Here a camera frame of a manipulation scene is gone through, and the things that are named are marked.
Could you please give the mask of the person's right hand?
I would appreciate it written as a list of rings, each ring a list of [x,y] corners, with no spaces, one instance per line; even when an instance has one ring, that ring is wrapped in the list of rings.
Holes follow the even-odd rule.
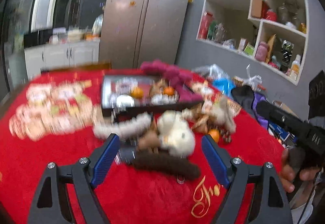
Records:
[[[294,169],[289,165],[288,157],[289,157],[289,150],[284,149],[281,158],[282,170],[280,171],[279,178],[281,180],[284,190],[288,193],[292,193],[295,189],[295,186],[293,185],[293,180],[296,177],[296,173],[294,172]],[[303,169],[299,174],[299,178],[303,182],[311,181],[315,178],[315,175],[319,171],[320,168],[318,167]]]

